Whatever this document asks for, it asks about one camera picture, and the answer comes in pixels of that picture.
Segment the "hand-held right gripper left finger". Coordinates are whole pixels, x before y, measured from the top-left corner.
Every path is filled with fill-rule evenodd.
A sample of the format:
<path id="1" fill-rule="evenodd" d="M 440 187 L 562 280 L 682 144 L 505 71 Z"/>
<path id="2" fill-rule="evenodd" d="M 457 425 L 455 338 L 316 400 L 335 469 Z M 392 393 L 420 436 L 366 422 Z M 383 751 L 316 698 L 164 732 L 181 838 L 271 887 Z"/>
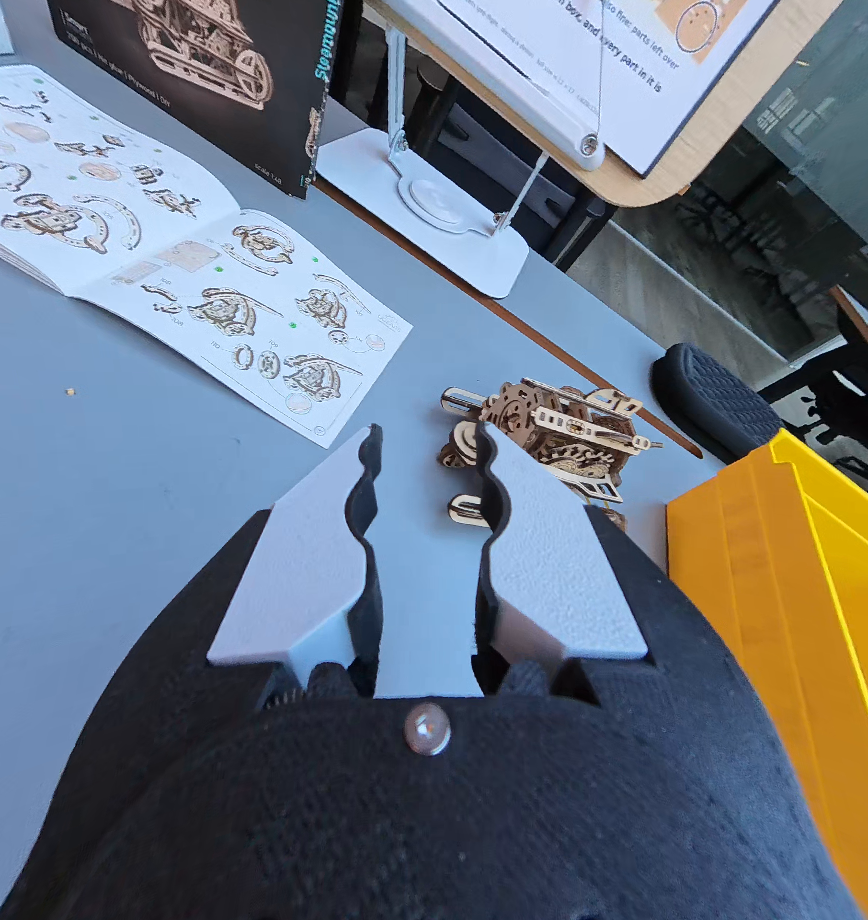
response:
<path id="1" fill-rule="evenodd" d="M 277 500 L 212 641 L 212 665 L 279 662 L 302 685 L 336 662 L 372 696 L 383 613 L 366 531 L 382 428 L 360 429 Z"/>

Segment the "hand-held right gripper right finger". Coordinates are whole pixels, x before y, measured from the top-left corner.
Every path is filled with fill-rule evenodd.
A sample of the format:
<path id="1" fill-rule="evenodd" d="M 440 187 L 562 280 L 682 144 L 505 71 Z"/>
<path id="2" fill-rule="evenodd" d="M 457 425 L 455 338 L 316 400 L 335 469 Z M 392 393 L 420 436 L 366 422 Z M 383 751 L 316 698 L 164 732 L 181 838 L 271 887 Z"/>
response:
<path id="1" fill-rule="evenodd" d="M 590 508 L 490 422 L 475 431 L 483 546 L 474 675 L 497 692 L 533 662 L 549 686 L 576 686 L 573 661 L 650 665 L 647 641 L 597 535 Z"/>

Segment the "wooden submarine model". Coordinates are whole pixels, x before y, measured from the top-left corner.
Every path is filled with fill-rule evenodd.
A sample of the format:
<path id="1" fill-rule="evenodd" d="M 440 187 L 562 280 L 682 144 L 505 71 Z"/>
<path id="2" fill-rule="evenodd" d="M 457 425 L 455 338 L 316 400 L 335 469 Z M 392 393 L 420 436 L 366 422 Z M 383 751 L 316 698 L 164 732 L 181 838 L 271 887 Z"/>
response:
<path id="1" fill-rule="evenodd" d="M 622 470 L 630 457 L 663 446 L 635 429 L 643 403 L 615 388 L 584 393 L 525 377 L 489 397 L 450 387 L 440 404 L 462 418 L 440 450 L 440 465 L 475 466 L 476 425 L 492 423 L 585 503 L 601 501 L 601 512 L 623 532 L 627 520 L 614 508 L 623 502 Z"/>

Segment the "black model kit box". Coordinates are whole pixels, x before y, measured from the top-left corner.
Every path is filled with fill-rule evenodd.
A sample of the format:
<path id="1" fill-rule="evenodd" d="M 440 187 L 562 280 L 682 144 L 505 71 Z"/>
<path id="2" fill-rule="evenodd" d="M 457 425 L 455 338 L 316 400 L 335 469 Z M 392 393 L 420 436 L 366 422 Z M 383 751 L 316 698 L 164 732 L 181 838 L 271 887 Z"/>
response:
<path id="1" fill-rule="evenodd" d="M 304 198 L 333 73 L 336 1 L 51 1 L 61 41 Z"/>

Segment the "stack of yellow plastic bins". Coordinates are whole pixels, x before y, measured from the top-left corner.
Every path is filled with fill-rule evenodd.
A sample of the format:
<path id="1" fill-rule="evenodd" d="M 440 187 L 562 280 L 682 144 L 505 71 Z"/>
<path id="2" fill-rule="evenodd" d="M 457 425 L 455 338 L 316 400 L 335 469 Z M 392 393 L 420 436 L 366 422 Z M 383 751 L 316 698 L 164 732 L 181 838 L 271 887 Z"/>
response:
<path id="1" fill-rule="evenodd" d="M 761 696 L 868 916 L 868 494 L 780 431 L 667 528 L 671 580 Z"/>

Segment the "white instruction booklet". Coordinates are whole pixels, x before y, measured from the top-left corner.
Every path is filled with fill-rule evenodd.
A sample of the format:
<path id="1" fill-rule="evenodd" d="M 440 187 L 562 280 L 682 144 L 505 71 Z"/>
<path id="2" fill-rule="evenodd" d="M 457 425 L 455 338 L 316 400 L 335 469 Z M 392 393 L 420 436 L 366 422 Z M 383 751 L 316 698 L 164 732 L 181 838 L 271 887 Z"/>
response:
<path id="1" fill-rule="evenodd" d="M 288 224 L 32 65 L 0 66 L 0 258 L 324 447 L 412 330 Z"/>

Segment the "white document stand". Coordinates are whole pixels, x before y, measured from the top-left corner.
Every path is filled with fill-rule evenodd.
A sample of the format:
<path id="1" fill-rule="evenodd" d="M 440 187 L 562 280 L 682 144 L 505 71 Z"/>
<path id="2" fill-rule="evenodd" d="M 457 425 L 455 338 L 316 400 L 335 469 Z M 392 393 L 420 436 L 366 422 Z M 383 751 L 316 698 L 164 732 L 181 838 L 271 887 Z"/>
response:
<path id="1" fill-rule="evenodd" d="M 446 11 L 441 2 L 368 2 L 386 21 L 387 130 L 365 128 L 323 144 L 322 183 L 372 213 L 475 291 L 506 297 L 528 247 L 511 220 L 553 159 L 603 201 L 642 208 L 697 178 L 753 106 L 793 63 L 840 2 L 776 2 L 646 177 L 601 143 L 540 86 Z M 538 150 L 520 190 L 495 215 L 443 177 L 405 137 L 405 46 L 410 40 L 509 121 Z"/>

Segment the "printed paper sheet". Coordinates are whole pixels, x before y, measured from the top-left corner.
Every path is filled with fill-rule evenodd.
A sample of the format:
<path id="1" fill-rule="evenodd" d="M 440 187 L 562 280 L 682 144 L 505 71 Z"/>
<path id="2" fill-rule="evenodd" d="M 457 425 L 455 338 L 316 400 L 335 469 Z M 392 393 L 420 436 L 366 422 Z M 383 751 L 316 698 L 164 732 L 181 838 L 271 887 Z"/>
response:
<path id="1" fill-rule="evenodd" d="M 646 177 L 776 2 L 440 5 Z"/>

